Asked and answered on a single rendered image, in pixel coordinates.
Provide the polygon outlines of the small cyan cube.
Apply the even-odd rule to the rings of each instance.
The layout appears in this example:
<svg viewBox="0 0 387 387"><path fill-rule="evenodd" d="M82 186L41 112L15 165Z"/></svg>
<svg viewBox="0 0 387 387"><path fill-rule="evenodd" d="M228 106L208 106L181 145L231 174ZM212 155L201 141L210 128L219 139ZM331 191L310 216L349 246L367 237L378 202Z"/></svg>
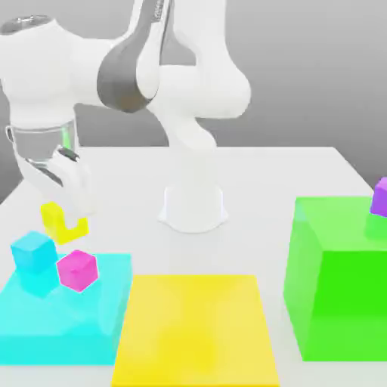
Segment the small cyan cube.
<svg viewBox="0 0 387 387"><path fill-rule="evenodd" d="M58 260L54 241L38 231L30 231L11 244L18 271L39 274Z"/></svg>

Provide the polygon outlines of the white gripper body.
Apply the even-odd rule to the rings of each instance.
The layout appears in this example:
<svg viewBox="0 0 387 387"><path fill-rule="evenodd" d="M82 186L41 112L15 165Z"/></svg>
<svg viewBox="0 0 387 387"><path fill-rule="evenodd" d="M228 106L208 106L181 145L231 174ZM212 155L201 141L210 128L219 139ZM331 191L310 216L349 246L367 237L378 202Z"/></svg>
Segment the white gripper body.
<svg viewBox="0 0 387 387"><path fill-rule="evenodd" d="M69 217L84 218L95 212L91 176L81 159L73 161L66 156L53 156L38 165L17 156L17 164L24 179L46 200L58 204Z"/></svg>

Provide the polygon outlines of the small purple cube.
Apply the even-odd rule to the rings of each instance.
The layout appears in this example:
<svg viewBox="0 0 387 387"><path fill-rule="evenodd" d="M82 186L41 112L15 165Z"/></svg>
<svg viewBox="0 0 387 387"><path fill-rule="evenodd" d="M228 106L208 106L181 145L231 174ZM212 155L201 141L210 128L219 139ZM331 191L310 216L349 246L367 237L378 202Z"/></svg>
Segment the small purple cube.
<svg viewBox="0 0 387 387"><path fill-rule="evenodd" d="M387 218L387 176L382 177L374 187L370 213Z"/></svg>

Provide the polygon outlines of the large yellow box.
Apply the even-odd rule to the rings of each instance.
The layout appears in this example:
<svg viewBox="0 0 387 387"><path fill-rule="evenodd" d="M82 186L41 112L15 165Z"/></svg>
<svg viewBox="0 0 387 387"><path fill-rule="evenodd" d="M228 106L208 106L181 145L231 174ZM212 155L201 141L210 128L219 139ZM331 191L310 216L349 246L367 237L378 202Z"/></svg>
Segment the large yellow box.
<svg viewBox="0 0 387 387"><path fill-rule="evenodd" d="M135 275L111 387L280 387L255 276Z"/></svg>

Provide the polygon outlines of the small yellow cube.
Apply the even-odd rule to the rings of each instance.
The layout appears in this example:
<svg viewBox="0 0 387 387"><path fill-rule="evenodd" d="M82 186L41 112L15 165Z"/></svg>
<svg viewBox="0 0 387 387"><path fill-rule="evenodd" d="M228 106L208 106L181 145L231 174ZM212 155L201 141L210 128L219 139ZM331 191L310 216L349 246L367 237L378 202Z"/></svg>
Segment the small yellow cube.
<svg viewBox="0 0 387 387"><path fill-rule="evenodd" d="M45 233L59 245L64 245L88 234L88 219L81 218L76 226L68 228L62 208L54 202L41 205L40 212Z"/></svg>

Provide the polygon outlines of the large cyan box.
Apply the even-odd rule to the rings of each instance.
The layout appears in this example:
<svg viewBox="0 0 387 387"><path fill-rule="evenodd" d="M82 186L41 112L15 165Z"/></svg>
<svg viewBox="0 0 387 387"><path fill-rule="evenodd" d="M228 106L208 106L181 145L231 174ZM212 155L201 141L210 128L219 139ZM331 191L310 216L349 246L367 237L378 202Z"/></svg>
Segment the large cyan box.
<svg viewBox="0 0 387 387"><path fill-rule="evenodd" d="M132 284L129 254L99 253L98 279L78 293L55 268L14 271L0 290L0 365L112 365Z"/></svg>

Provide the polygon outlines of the large green box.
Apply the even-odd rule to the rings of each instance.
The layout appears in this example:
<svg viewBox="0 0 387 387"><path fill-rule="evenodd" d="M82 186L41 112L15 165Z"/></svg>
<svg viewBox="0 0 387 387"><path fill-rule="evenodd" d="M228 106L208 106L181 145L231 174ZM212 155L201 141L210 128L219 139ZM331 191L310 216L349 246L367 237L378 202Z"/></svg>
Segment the large green box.
<svg viewBox="0 0 387 387"><path fill-rule="evenodd" d="M387 361L387 217L370 197L299 197L283 297L304 361Z"/></svg>

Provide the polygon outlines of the small magenta cube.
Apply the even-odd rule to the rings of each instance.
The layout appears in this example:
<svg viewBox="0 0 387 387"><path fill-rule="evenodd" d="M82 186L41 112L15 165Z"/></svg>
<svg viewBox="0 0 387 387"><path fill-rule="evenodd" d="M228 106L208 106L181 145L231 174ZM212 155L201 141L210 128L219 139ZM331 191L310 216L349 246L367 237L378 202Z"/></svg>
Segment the small magenta cube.
<svg viewBox="0 0 387 387"><path fill-rule="evenodd" d="M96 257L74 250L57 262L57 272L63 286L81 293L98 279Z"/></svg>

